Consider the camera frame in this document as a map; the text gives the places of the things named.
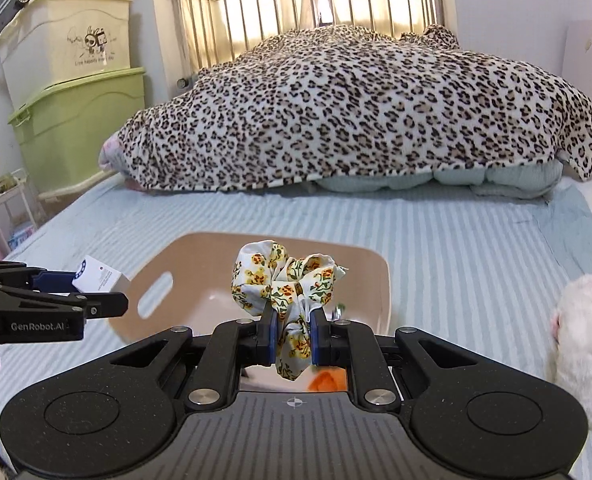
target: blue logo on box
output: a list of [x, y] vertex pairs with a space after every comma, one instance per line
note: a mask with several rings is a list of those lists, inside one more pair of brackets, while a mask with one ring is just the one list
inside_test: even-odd
[[83, 272], [85, 272], [85, 267], [87, 267], [87, 261], [83, 260], [83, 263], [80, 264], [80, 270], [76, 273], [76, 276], [74, 276], [75, 280], [79, 279], [83, 275]]

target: white storage bin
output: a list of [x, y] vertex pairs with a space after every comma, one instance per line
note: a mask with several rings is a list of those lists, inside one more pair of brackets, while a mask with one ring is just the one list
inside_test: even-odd
[[64, 81], [130, 68], [132, 0], [30, 0], [0, 34], [15, 109]]

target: green lid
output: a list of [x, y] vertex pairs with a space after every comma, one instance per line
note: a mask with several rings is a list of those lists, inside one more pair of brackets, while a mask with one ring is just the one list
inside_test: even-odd
[[7, 124], [12, 124], [16, 121], [16, 119], [22, 115], [26, 110], [34, 106], [38, 101], [45, 99], [50, 95], [53, 95], [57, 92], [62, 92], [63, 90], [68, 90], [70, 88], [75, 88], [76, 86], [86, 85], [90, 83], [97, 83], [99, 81], [103, 81], [105, 79], [112, 79], [115, 77], [123, 77], [123, 76], [130, 76], [130, 75], [137, 75], [137, 74], [144, 74], [145, 69], [143, 67], [138, 68], [125, 68], [123, 70], [113, 70], [111, 72], [101, 72], [100, 74], [93, 74], [88, 75], [86, 77], [80, 77], [78, 79], [72, 79], [70, 81], [65, 81], [64, 83], [58, 83], [52, 86], [45, 88], [39, 94], [36, 94], [31, 100], [29, 100], [26, 104], [21, 106], [18, 110], [16, 110], [13, 114], [9, 116]]

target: orange object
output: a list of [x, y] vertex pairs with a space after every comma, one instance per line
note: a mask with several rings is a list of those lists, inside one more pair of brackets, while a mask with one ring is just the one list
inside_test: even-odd
[[347, 372], [343, 368], [323, 368], [311, 381], [308, 390], [310, 392], [345, 392]]

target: metal screw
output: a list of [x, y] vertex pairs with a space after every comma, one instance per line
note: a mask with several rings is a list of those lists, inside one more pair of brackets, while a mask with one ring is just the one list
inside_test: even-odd
[[390, 390], [377, 388], [375, 390], [369, 390], [365, 394], [365, 400], [370, 404], [374, 404], [375, 406], [384, 406], [394, 402], [394, 400], [396, 400], [396, 394]]
[[220, 394], [211, 388], [199, 388], [189, 394], [189, 400], [194, 404], [200, 404], [201, 406], [205, 404], [213, 404], [218, 399], [220, 399]]

